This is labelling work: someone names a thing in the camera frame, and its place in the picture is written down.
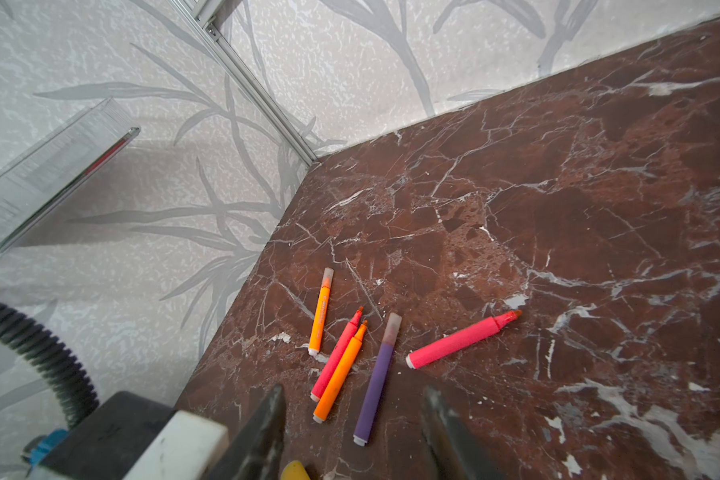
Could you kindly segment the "pink highlighter left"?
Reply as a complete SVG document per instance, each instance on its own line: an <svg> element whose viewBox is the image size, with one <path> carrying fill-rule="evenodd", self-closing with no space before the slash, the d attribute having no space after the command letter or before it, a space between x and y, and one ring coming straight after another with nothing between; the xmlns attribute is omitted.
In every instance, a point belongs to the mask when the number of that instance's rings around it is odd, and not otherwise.
<svg viewBox="0 0 720 480"><path fill-rule="evenodd" d="M333 351L331 352L331 355L325 364L318 380L314 384L314 387L311 390L310 398L315 401L319 402L322 398L330 380L333 377L334 372L336 371L336 368L339 365L339 362L344 355L349 343L350 339L356 334L358 331L358 328L360 326L360 320L363 315L363 307L359 307L357 311L355 312L352 319L346 324L341 336L339 337L339 340L334 347Z"/></svg>

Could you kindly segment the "purple highlighter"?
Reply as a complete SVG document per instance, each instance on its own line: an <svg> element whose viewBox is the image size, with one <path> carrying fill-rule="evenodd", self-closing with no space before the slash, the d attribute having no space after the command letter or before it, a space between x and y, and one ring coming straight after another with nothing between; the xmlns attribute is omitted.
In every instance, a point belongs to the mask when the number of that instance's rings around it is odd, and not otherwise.
<svg viewBox="0 0 720 480"><path fill-rule="evenodd" d="M399 314L390 314L353 433L353 442L355 445L365 446L369 441L388 369L392 361L401 322L402 317Z"/></svg>

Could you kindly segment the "orange highlighter pair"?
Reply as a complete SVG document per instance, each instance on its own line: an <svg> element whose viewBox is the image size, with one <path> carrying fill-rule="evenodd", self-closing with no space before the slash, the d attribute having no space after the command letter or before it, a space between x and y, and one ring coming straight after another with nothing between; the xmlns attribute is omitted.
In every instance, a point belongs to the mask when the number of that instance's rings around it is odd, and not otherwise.
<svg viewBox="0 0 720 480"><path fill-rule="evenodd" d="M318 302L315 311L315 317L311 329L310 340L308 344L308 353L315 357L321 350L322 337L324 331L324 323L327 314L327 307L330 297L330 290L333 281L334 270L326 268L323 272L321 288L318 296Z"/></svg>

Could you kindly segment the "pink highlighter centre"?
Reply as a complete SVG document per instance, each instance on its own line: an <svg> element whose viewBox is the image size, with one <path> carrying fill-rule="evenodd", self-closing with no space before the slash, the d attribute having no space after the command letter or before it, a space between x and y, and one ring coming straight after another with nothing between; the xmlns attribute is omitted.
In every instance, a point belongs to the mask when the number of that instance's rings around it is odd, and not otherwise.
<svg viewBox="0 0 720 480"><path fill-rule="evenodd" d="M406 364L411 369L419 369L431 364L498 334L505 326L518 319L521 315L521 310L513 310L499 316L488 317L474 325L414 350L406 356Z"/></svg>

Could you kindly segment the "clear plastic wall tray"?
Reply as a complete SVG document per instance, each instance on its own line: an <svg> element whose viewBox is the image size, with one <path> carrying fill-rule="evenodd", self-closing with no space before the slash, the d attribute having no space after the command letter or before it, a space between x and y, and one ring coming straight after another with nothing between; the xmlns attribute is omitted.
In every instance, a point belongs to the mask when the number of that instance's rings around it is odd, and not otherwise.
<svg viewBox="0 0 720 480"><path fill-rule="evenodd" d="M114 99L84 109L0 170L0 256L141 132Z"/></svg>

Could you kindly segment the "yellow toy shovel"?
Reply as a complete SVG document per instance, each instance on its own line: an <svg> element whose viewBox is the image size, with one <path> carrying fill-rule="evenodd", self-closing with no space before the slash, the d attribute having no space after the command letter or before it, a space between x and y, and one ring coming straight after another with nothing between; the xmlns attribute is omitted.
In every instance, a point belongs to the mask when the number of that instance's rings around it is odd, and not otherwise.
<svg viewBox="0 0 720 480"><path fill-rule="evenodd" d="M280 480L311 480L305 466L297 460L289 462L280 475Z"/></svg>

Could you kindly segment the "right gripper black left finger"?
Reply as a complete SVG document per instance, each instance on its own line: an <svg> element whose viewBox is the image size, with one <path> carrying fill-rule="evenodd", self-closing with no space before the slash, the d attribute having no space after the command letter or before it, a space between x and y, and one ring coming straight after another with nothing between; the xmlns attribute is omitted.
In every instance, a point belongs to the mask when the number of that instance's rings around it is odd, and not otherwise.
<svg viewBox="0 0 720 480"><path fill-rule="evenodd" d="M210 470L207 479L278 479L286 418L284 387L276 384Z"/></svg>

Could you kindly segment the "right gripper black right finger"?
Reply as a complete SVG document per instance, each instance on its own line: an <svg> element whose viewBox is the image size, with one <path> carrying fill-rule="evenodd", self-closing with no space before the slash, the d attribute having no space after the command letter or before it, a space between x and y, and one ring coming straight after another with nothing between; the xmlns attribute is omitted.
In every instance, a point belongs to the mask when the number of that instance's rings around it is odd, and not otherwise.
<svg viewBox="0 0 720 480"><path fill-rule="evenodd" d="M430 386L422 392L421 431L434 479L506 479L461 416Z"/></svg>

